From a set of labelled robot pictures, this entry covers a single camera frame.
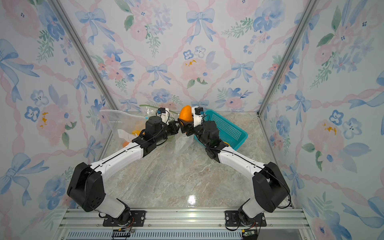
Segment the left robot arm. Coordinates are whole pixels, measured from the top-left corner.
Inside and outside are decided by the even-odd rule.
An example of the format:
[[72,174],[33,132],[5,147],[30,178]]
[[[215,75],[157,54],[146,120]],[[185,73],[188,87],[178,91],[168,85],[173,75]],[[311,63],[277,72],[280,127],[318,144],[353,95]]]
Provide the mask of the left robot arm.
[[131,219],[130,207],[105,192],[105,181],[114,174],[149,155],[168,137],[179,132],[178,121],[165,123],[161,117],[150,117],[145,128],[126,147],[92,164],[80,163],[75,167],[68,186],[67,195],[85,212],[97,211],[124,226]]

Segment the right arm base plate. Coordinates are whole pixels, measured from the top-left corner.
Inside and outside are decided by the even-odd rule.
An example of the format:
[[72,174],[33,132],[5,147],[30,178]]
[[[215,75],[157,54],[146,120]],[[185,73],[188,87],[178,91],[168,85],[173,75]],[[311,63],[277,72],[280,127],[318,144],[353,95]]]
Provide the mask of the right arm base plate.
[[266,218],[264,213],[256,215],[254,218],[249,218],[246,214],[239,211],[224,211],[227,227],[246,227],[251,226],[266,227]]

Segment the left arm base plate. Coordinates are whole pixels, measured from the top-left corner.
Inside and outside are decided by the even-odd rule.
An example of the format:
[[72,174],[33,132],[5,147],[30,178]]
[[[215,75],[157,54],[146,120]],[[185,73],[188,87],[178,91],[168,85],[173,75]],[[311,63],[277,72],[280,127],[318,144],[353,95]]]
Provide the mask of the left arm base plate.
[[104,217],[103,226],[104,227],[143,227],[146,211],[129,211],[123,212],[122,215],[118,218],[113,218],[109,215]]

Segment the clear plastic bag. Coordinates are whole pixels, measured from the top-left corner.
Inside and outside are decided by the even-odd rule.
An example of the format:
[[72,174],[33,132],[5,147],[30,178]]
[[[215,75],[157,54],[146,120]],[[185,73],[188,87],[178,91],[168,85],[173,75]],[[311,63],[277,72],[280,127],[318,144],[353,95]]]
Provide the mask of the clear plastic bag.
[[139,136],[140,132],[145,129],[147,121],[146,117],[118,110],[101,110],[100,114],[107,120],[114,140],[123,148]]
[[169,137],[167,151],[169,156],[176,158],[184,153],[193,143],[194,137],[178,133]]

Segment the orange mango basket back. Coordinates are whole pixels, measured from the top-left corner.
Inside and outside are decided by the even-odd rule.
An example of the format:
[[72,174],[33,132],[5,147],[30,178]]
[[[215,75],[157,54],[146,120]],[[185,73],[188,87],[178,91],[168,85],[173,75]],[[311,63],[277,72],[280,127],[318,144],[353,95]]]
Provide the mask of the orange mango basket back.
[[186,123],[193,122],[194,119],[193,119],[192,107],[189,105],[183,107],[179,114],[179,119]]

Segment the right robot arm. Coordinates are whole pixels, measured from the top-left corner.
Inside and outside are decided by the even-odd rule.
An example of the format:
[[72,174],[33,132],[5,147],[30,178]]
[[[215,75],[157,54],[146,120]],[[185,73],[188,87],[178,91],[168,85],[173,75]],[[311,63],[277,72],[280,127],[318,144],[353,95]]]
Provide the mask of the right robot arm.
[[204,145],[209,158],[233,168],[252,182],[252,196],[238,209],[242,224],[251,225],[258,215],[272,213],[285,199],[291,200],[289,187],[275,163],[264,164],[238,153],[220,138],[214,121],[198,125],[181,119],[178,122],[183,134],[194,135]]

